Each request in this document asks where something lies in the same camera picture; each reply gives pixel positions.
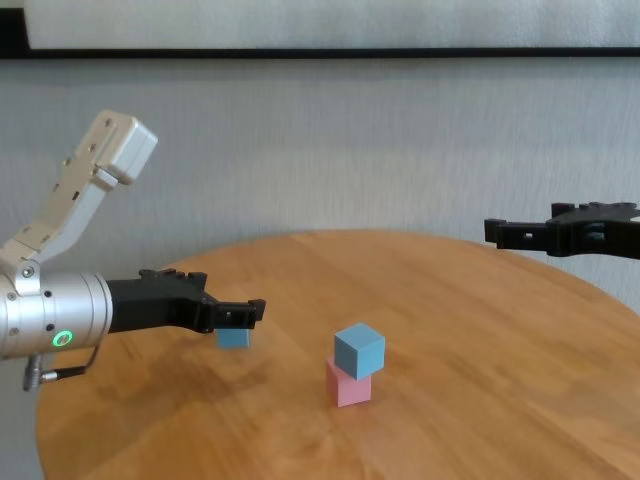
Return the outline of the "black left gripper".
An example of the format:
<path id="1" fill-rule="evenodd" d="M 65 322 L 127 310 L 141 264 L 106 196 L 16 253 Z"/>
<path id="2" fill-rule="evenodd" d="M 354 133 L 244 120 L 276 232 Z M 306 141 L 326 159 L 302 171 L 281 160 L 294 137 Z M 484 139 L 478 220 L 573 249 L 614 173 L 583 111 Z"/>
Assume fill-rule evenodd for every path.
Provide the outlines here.
<path id="1" fill-rule="evenodd" d="M 251 330 L 263 319 L 266 301 L 220 302 L 205 292 L 207 275 L 175 269 L 141 270 L 139 277 L 109 280 L 113 315 L 111 334 L 159 327 L 196 333 Z"/>

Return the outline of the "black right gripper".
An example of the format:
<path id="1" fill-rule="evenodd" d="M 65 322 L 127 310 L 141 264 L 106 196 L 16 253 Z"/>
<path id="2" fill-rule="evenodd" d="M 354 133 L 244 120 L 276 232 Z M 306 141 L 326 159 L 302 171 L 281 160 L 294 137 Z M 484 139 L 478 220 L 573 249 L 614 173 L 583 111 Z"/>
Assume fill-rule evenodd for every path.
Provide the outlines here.
<path id="1" fill-rule="evenodd" d="M 546 250 L 549 256 L 639 258 L 639 206 L 631 202 L 554 203 L 545 223 L 484 220 L 485 241 L 498 249 Z"/>

